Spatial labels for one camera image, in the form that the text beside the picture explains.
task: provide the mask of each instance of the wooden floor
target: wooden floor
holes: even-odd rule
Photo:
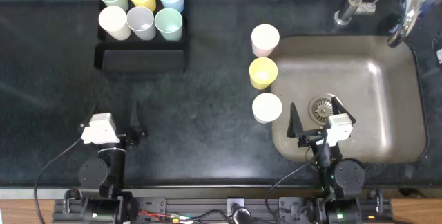
[[[39,201],[46,223],[52,220],[53,200]],[[442,199],[395,199],[394,216],[413,224],[442,223]],[[0,200],[0,224],[39,224],[33,200]]]

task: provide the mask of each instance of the sink basin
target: sink basin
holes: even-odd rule
[[[344,158],[361,162],[412,162],[425,150],[416,65],[404,43],[387,37],[288,37],[270,56],[278,65],[271,92],[282,101],[273,121],[273,142],[290,160],[304,161],[307,148],[287,137],[290,103],[304,130],[326,121],[328,95],[335,95],[356,118],[352,135],[339,142]]]

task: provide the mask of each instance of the countertop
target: countertop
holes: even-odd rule
[[[282,157],[271,124],[253,118],[261,93],[249,81],[250,33],[261,23],[290,35],[387,35],[400,0],[380,0],[374,15],[347,28],[332,16],[344,0],[187,0],[189,66],[142,80],[110,78],[93,66],[98,0],[0,0],[0,186],[28,187],[51,158],[77,139],[94,104],[128,125],[139,102],[148,140],[128,150],[126,187],[270,185],[301,165]],[[431,187],[442,183],[442,71],[432,40],[442,7],[419,19],[407,39],[415,52],[428,134],[410,164],[365,164],[366,185]],[[77,170],[97,149],[74,148],[41,177],[44,187],[78,185]],[[306,168],[288,185],[318,186]]]

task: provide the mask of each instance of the faucet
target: faucet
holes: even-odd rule
[[[334,14],[334,22],[338,25],[345,26],[352,20],[352,15],[356,13],[359,6],[362,4],[362,0],[347,0],[344,7]],[[419,15],[419,0],[406,0],[405,14],[402,18],[402,22],[395,27],[394,32],[387,40],[388,46],[391,48],[397,47],[408,34],[411,32],[414,23],[416,23],[417,16]]]

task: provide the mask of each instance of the sink drain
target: sink drain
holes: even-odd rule
[[[327,124],[327,118],[333,115],[333,97],[335,96],[330,93],[325,93],[311,99],[309,104],[309,113],[314,122],[320,125]]]

